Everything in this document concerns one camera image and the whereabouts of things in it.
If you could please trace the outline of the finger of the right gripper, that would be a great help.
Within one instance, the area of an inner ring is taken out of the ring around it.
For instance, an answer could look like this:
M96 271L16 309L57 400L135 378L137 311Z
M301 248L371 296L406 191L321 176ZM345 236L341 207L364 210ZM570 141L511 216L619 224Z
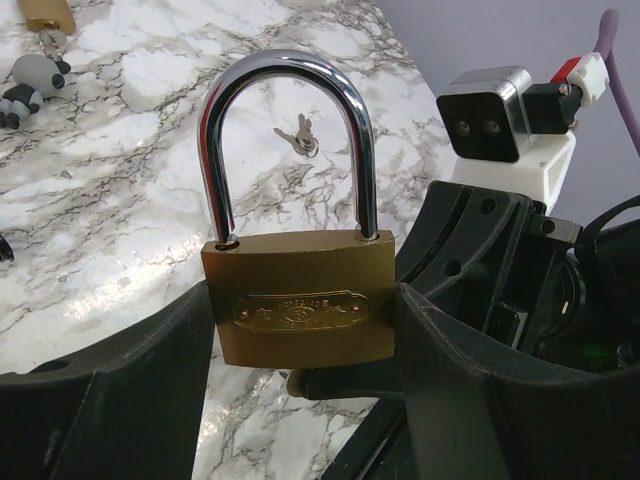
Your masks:
M396 256L396 281L471 328L519 345L529 314L514 288L529 220L526 196L435 181Z
M293 370L288 376L286 387L291 396L308 400L403 399L400 377L393 368Z

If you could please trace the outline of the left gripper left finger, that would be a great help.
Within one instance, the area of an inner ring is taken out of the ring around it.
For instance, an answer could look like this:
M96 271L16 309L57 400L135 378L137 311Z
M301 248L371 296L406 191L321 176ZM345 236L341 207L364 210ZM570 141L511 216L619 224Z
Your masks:
M2 478L190 478L213 339L200 282L93 345L2 375Z

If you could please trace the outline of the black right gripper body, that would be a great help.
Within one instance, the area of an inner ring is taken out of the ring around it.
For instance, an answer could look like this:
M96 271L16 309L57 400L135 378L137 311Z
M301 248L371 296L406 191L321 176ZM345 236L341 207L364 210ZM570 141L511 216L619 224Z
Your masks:
M590 373L638 366L639 222L612 223L638 206L626 200L585 227L534 213L481 331Z

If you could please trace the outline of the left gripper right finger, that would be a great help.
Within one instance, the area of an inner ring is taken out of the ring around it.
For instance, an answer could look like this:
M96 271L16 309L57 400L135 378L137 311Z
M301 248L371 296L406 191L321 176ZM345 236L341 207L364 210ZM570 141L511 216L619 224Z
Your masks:
M423 479L635 479L639 371L605 375L514 350L409 285L396 355Z

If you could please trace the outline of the large brass padlock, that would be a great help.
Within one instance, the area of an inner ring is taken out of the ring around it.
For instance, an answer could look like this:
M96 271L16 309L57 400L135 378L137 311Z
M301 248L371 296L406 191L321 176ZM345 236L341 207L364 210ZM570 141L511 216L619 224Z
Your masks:
M289 76L326 93L351 146L356 226L239 238L222 149L226 114L253 83ZM395 239L378 226L374 133L352 82L301 51L256 52L210 87L198 122L198 153L215 237L201 259L224 360L269 369L315 369L392 356Z

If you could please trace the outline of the silver key pair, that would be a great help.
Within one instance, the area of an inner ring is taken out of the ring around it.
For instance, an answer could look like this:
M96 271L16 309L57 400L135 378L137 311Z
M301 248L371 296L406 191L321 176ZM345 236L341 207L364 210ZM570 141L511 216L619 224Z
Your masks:
M307 158L314 158L319 151L319 142L311 131L312 122L303 114L298 115L298 131L295 135L288 134L280 128L274 127L276 135L286 140L294 151Z

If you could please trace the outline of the small brass padlock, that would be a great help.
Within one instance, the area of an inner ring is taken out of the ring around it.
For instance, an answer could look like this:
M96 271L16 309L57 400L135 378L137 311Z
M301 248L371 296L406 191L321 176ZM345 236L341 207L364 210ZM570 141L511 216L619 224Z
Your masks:
M67 0L18 0L17 4L30 31L60 30L67 35L76 32Z

